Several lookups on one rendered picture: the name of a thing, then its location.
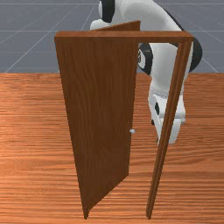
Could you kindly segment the brown wooden door leaf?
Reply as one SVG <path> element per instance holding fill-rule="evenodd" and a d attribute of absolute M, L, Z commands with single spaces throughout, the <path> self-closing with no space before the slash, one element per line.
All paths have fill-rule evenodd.
<path fill-rule="evenodd" d="M 137 45 L 55 37 L 83 214 L 129 175 Z"/>

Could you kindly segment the brown wooden door frame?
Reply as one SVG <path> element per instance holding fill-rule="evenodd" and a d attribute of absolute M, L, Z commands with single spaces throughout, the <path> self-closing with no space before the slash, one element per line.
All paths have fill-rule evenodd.
<path fill-rule="evenodd" d="M 163 169 L 169 136 L 172 131 L 172 124 L 174 121 L 175 110 L 178 105 L 178 98 L 181 85 L 184 79 L 186 70 L 186 63 L 193 42 L 193 36 L 186 31 L 70 31 L 77 39 L 84 38 L 88 40 L 102 39 L 110 42 L 118 40 L 126 40 L 138 45 L 141 42 L 153 43 L 169 43 L 175 42 L 178 44 L 178 51 L 173 68 L 171 87 L 169 98 L 167 102 L 167 109 L 164 115 L 164 124 L 162 128 L 161 138 L 157 149 L 157 159 L 153 172 L 151 182 L 150 194 L 147 202 L 146 212 L 152 212 L 156 193 L 158 190 L 158 183 Z"/>

